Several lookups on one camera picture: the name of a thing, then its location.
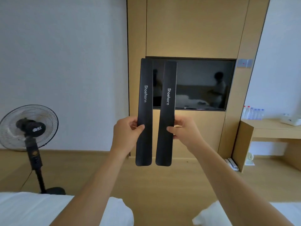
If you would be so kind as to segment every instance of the hand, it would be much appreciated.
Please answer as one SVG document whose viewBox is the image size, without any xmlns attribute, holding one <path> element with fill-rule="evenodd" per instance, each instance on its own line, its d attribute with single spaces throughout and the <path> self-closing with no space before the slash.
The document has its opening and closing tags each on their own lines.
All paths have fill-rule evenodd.
<svg viewBox="0 0 301 226">
<path fill-rule="evenodd" d="M 117 121 L 114 125 L 111 153 L 125 158 L 135 146 L 144 127 L 144 124 L 137 127 L 137 117 L 126 117 Z"/>
<path fill-rule="evenodd" d="M 170 126 L 167 127 L 167 130 L 173 133 L 173 138 L 179 139 L 192 154 L 194 154 L 195 149 L 198 149 L 201 144 L 205 143 L 191 117 L 175 115 L 175 125 L 181 125 L 181 127 Z"/>
</svg>

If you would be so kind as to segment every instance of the desk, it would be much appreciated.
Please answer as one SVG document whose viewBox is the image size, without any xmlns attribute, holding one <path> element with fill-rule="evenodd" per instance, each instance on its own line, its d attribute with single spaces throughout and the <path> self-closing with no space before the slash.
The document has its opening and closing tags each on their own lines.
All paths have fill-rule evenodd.
<svg viewBox="0 0 301 226">
<path fill-rule="evenodd" d="M 301 170 L 301 125 L 291 126 L 278 119 L 241 120 L 234 145 L 232 159 L 243 172 L 246 156 L 253 138 L 291 139 L 283 159 Z"/>
</svg>

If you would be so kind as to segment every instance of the flat screen tv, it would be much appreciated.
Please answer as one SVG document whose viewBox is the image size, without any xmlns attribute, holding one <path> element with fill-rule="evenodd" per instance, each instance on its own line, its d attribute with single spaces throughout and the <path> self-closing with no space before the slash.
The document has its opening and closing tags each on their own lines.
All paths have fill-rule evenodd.
<svg viewBox="0 0 301 226">
<path fill-rule="evenodd" d="M 225 110 L 236 60 L 153 60 L 153 108 L 160 108 L 165 61 L 177 62 L 176 109 Z"/>
</svg>

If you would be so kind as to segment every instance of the black shoehorn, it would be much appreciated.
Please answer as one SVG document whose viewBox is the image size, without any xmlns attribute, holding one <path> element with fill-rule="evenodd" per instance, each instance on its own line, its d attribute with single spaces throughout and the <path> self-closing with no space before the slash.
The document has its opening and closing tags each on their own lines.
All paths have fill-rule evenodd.
<svg viewBox="0 0 301 226">
<path fill-rule="evenodd" d="M 159 119 L 159 132 L 156 152 L 158 166 L 170 166 L 172 160 L 173 134 L 168 126 L 175 123 L 175 91 L 177 83 L 177 62 L 166 61 L 163 75 L 162 100 Z"/>
<path fill-rule="evenodd" d="M 136 165 L 149 166 L 152 163 L 153 148 L 153 61 L 141 59 L 138 125 L 145 129 L 136 146 Z"/>
</svg>

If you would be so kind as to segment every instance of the black standing fan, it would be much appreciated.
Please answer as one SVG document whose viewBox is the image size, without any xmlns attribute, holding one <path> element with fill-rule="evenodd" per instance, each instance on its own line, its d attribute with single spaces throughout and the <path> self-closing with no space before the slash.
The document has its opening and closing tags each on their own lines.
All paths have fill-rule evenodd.
<svg viewBox="0 0 301 226">
<path fill-rule="evenodd" d="M 42 194 L 65 195 L 61 187 L 45 189 L 39 148 L 58 130 L 58 117 L 42 105 L 25 105 L 9 112 L 0 122 L 0 144 L 8 149 L 26 148 L 32 170 L 36 172 Z"/>
</svg>

